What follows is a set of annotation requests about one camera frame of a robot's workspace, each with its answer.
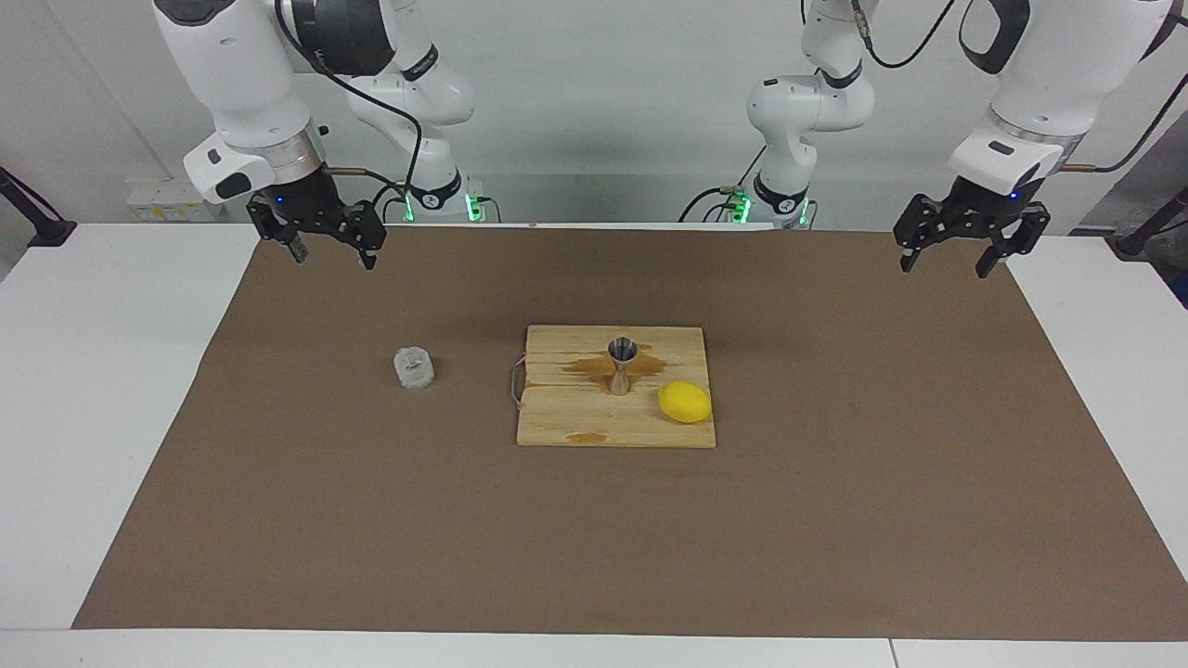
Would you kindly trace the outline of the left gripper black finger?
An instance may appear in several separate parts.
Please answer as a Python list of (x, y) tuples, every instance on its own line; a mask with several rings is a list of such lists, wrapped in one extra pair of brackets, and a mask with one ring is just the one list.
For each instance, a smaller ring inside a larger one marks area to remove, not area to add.
[(1050, 222), (1051, 213), (1043, 203), (1028, 204), (1010, 223), (1005, 218), (982, 216), (975, 223), (977, 239), (987, 239), (988, 248), (975, 264), (977, 277), (988, 278), (997, 263), (1011, 256), (1029, 254)]
[(962, 232), (961, 220), (962, 212), (953, 198), (936, 201), (924, 194), (914, 196), (892, 228), (902, 250), (901, 270), (911, 271), (925, 247), (955, 239)]

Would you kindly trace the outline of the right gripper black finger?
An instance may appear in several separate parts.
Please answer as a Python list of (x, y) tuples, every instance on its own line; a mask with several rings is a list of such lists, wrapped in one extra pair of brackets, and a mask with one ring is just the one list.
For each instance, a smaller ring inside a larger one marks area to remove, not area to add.
[(342, 206), (336, 239), (356, 250), (361, 265), (372, 271), (387, 237), (385, 225), (367, 198), (352, 206)]
[(255, 233), (261, 240), (271, 240), (284, 246), (292, 256), (293, 261), (305, 263), (308, 247), (302, 241), (301, 229), (296, 225), (285, 223), (282, 218), (276, 215), (270, 202), (271, 198), (267, 196), (252, 195), (246, 204), (246, 212), (249, 212)]

